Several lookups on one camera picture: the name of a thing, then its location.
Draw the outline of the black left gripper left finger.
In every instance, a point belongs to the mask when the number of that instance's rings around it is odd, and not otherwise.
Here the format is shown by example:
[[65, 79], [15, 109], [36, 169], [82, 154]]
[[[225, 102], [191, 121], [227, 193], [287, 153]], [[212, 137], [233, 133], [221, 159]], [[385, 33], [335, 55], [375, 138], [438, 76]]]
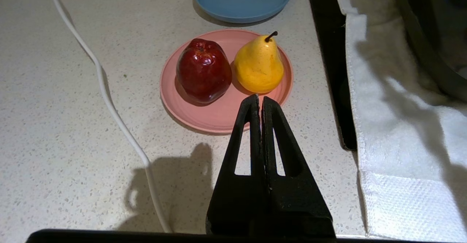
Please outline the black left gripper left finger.
[[[235, 173], [244, 125], [250, 124], [250, 170]], [[206, 230], [213, 235], [248, 236], [255, 222], [267, 213], [266, 153], [257, 95], [245, 98], [239, 107], [227, 150], [206, 215]]]

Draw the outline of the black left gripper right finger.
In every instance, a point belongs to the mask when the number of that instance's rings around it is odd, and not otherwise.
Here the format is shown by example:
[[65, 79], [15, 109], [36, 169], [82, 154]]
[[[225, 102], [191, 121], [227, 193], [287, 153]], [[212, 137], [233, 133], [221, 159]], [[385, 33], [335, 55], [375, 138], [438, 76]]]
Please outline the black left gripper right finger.
[[333, 218], [281, 106], [262, 102], [268, 223], [278, 236], [335, 238]]

